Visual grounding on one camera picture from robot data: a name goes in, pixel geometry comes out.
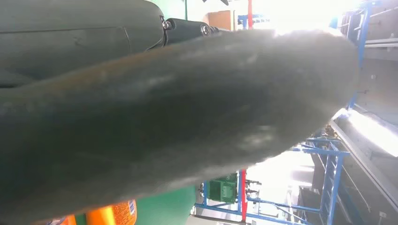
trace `blue metal scaffolding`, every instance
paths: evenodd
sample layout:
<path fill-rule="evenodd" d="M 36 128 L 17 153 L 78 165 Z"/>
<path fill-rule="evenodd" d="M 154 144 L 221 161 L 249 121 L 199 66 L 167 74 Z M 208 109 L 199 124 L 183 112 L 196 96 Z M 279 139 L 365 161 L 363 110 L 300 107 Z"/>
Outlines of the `blue metal scaffolding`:
<path fill-rule="evenodd" d="M 338 142 L 340 142 L 338 139 L 308 138 L 306 140 L 306 144 L 299 144 L 298 146 L 290 149 L 291 151 L 299 151 L 299 152 L 303 152 L 303 153 L 315 153 L 315 154 L 321 154 L 321 155 L 327 156 L 325 179 L 324 179 L 324 183 L 323 183 L 323 191 L 322 191 L 321 204 L 320 204 L 319 209 L 309 208 L 309 207 L 304 207 L 304 206 L 299 206 L 299 205 L 288 205 L 285 203 L 271 202 L 271 201 L 266 201 L 266 200 L 263 200 L 260 198 L 247 198 L 247 201 L 255 202 L 258 204 L 261 204 L 261 203 L 262 204 L 271 204 L 271 205 L 275 206 L 277 209 L 292 216 L 294 218 L 293 221 L 287 221 L 287 220 L 282 220 L 282 219 L 275 218 L 275 217 L 265 216 L 264 214 L 261 214 L 260 212 L 257 212 L 257 214 L 244 212 L 244 210 L 241 207 L 241 204 L 244 202 L 243 199 L 245 199 L 245 194 L 244 194 L 244 191 L 242 190 L 242 188 L 238 188 L 237 210 L 229 210 L 229 209 L 221 208 L 222 206 L 228 205 L 229 203 L 208 205 L 207 204 L 208 189 L 207 189 L 207 185 L 206 185 L 207 182 L 204 182 L 204 188 L 203 188 L 204 201 L 203 201 L 203 203 L 196 203 L 195 206 L 203 208 L 203 209 L 207 209 L 207 210 L 215 210 L 215 211 L 230 213 L 230 214 L 239 215 L 239 216 L 246 214 L 246 216 L 250 217 L 250 218 L 262 219 L 262 220 L 267 220 L 267 221 L 272 221 L 272 222 L 277 222 L 277 223 L 282 223 L 282 224 L 288 224 L 288 225 L 299 225 L 299 224 L 311 225 L 311 223 L 307 222 L 305 217 L 301 218 L 301 217 L 298 217 L 297 215 L 290 213 L 289 209 L 295 209 L 295 210 L 302 210 L 302 211 L 309 212 L 309 213 L 318 213 L 320 215 L 321 221 L 324 225 L 332 225 L 333 224 L 333 215 L 334 215 L 334 211 L 335 211 L 335 207 L 336 207 L 340 175 L 341 175 L 341 170 L 343 167 L 343 158 L 350 154 L 349 152 L 339 151 L 339 149 L 336 147 L 336 143 L 338 143 Z M 315 145 L 317 145 L 319 143 L 323 143 L 323 144 L 327 145 L 328 149 L 321 149 L 321 148 L 314 147 Z M 242 176 L 239 176 L 240 184 L 242 182 L 245 182 L 245 180 L 242 180 L 241 177 Z"/>

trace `red metal pole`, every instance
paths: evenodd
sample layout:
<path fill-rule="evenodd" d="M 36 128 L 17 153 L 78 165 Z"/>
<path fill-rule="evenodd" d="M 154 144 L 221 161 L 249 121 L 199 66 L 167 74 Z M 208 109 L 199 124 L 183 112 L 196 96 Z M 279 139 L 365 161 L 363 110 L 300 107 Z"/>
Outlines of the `red metal pole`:
<path fill-rule="evenodd" d="M 247 211 L 247 202 L 246 202 L 246 170 L 242 170 L 240 178 L 240 188 L 242 189 L 242 222 L 246 222 L 246 211 Z"/>
<path fill-rule="evenodd" d="M 252 0 L 248 0 L 249 4 L 247 6 L 247 22 L 249 24 L 249 30 L 253 29 L 253 5 Z"/>

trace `metal bolt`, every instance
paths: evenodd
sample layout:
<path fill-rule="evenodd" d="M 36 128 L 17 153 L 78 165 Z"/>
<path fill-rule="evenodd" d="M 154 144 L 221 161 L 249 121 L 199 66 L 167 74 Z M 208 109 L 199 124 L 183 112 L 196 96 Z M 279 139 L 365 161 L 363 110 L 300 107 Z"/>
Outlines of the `metal bolt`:
<path fill-rule="evenodd" d="M 202 32 L 203 36 L 209 36 L 210 35 L 210 28 L 207 25 L 204 25 L 200 28 L 200 31 Z"/>
<path fill-rule="evenodd" d="M 165 30 L 173 29 L 173 26 L 171 25 L 171 23 L 169 21 L 163 21 L 162 25 L 163 25 L 163 29 L 165 29 Z"/>

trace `green plastic bin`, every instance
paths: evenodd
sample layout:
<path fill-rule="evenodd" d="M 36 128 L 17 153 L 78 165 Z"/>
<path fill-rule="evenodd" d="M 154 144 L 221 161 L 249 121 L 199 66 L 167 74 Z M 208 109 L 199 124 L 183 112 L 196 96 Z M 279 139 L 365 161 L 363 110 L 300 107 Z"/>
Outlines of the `green plastic bin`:
<path fill-rule="evenodd" d="M 237 197 L 237 174 L 232 173 L 207 182 L 208 198 L 218 202 L 235 203 Z"/>

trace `orange container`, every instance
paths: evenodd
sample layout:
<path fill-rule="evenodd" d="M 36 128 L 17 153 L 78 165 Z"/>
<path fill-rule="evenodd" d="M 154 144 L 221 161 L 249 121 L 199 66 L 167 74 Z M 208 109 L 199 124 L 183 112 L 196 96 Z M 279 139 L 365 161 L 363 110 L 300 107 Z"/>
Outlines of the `orange container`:
<path fill-rule="evenodd" d="M 134 225 L 137 220 L 136 201 L 121 202 L 86 213 L 87 225 Z"/>

